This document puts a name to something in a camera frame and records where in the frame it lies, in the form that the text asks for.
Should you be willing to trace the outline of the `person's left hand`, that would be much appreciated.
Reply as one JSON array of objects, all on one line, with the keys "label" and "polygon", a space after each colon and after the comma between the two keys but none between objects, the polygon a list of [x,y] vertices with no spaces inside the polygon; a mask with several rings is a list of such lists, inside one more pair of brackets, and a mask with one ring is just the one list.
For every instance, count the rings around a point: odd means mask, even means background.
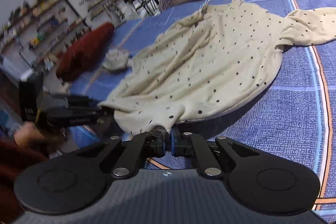
[{"label": "person's left hand", "polygon": [[22,148],[30,148],[34,143],[46,140],[46,137],[32,122],[24,123],[22,127],[14,133],[15,143]]}]

